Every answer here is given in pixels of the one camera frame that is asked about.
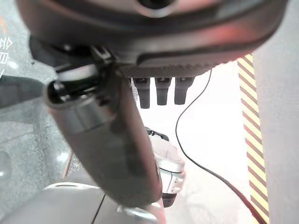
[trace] black cable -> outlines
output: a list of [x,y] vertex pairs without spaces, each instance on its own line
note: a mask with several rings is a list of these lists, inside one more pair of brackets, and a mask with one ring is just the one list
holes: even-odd
[[178,140],[178,144],[181,147],[182,152],[184,153],[184,155],[191,161],[193,162],[196,166],[198,166],[199,168],[203,169],[204,171],[208,172],[209,174],[217,177],[219,180],[221,180],[223,183],[225,183],[240,199],[241,201],[246,205],[246,207],[250,210],[252,216],[259,222],[259,224],[267,224],[266,221],[262,218],[262,216],[257,212],[257,210],[253,207],[253,205],[247,200],[247,198],[236,188],[234,187],[229,181],[227,181],[226,179],[224,179],[222,176],[214,173],[213,171],[209,170],[208,168],[198,164],[196,161],[194,161],[192,158],[190,158],[186,152],[184,151],[179,139],[178,139],[178,122],[180,120],[180,118],[182,117],[182,115],[186,112],[186,110],[188,110],[188,108],[205,92],[206,88],[208,87],[210,80],[211,80],[211,76],[212,76],[212,69],[210,72],[210,76],[209,76],[209,80],[204,88],[204,90],[186,107],[186,109],[184,109],[184,111],[180,114],[180,116],[178,117],[177,120],[177,124],[176,124],[176,137]]

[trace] yellow and black striped tape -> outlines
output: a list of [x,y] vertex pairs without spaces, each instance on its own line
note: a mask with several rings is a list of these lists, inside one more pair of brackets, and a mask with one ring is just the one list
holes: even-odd
[[269,223],[269,204],[253,56],[238,59],[251,203]]

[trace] gray speckled floor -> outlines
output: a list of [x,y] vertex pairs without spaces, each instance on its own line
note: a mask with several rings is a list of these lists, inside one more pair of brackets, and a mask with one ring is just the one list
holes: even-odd
[[0,4],[0,38],[13,44],[9,60],[0,64],[0,219],[31,195],[61,177],[69,147],[46,112],[41,99],[52,68],[32,64],[28,31],[13,0]]

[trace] robotic arm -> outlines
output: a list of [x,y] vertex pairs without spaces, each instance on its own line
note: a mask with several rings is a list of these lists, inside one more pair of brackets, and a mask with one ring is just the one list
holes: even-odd
[[57,80],[45,101],[95,185],[115,203],[159,201],[162,172],[130,90],[150,107],[185,103],[195,76],[268,40],[287,0],[16,0],[33,58]]

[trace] gray floor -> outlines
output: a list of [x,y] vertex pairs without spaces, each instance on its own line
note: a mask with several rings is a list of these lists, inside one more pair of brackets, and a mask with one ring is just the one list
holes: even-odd
[[45,83],[54,79],[52,68],[32,64],[28,32],[13,0],[1,1],[0,38],[13,44],[0,80],[0,219],[30,196],[59,179],[69,148],[39,98]]
[[299,219],[299,1],[276,35],[255,54],[270,222]]

